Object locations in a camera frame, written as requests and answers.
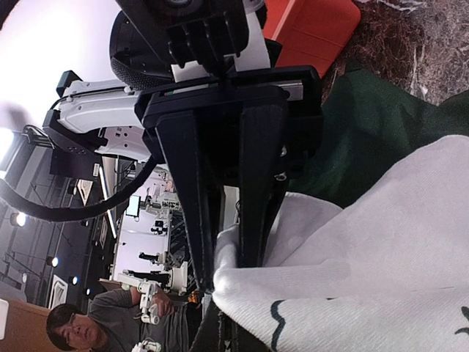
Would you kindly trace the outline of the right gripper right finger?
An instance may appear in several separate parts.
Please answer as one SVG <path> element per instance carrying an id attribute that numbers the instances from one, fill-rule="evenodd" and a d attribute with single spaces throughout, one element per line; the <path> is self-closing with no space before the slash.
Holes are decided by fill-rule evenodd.
<path id="1" fill-rule="evenodd" d="M 266 344 L 233 320 L 229 322 L 229 341 L 231 352 L 270 352 Z"/>

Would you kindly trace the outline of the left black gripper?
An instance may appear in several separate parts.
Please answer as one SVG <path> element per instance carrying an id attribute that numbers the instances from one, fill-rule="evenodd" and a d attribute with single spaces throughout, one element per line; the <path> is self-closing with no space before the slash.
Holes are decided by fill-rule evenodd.
<path id="1" fill-rule="evenodd" d="M 321 95 L 320 77 L 309 65 L 198 78 L 139 95 L 143 140 L 173 177 L 201 291 L 214 291 L 214 178 L 239 178 L 240 263 L 260 266 L 285 183 L 321 144 Z"/>

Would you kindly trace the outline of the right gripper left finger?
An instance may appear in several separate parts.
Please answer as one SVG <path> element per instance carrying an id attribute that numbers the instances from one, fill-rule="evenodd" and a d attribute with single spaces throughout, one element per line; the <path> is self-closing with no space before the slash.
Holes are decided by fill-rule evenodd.
<path id="1" fill-rule="evenodd" d="M 219 351 L 219 308 L 210 302 L 205 314 L 192 304 L 188 308 L 189 351 Z"/>

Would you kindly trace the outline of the white green Charlie Brown shirt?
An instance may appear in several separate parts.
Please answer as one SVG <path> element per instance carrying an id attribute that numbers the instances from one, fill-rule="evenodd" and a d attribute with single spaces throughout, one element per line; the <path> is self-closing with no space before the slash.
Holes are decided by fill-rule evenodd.
<path id="1" fill-rule="evenodd" d="M 432 105 L 347 66 L 258 268 L 218 237 L 213 298 L 270 351 L 468 349 L 468 91 Z"/>

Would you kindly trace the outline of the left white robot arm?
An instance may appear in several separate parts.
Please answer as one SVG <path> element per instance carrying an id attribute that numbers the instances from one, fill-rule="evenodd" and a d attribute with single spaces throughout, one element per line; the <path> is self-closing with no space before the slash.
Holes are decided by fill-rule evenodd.
<path id="1" fill-rule="evenodd" d="M 113 81 L 67 71 L 43 130 L 72 155 L 118 155 L 143 169 L 94 205 L 50 208 L 7 181 L 1 199 L 52 222 L 97 217 L 127 202 L 158 164 L 173 178 L 197 286 L 215 289 L 224 189 L 239 191 L 237 264 L 259 267 L 289 182 L 317 151 L 324 117 L 311 65 L 278 66 L 263 1 L 120 1 L 109 53 Z"/>

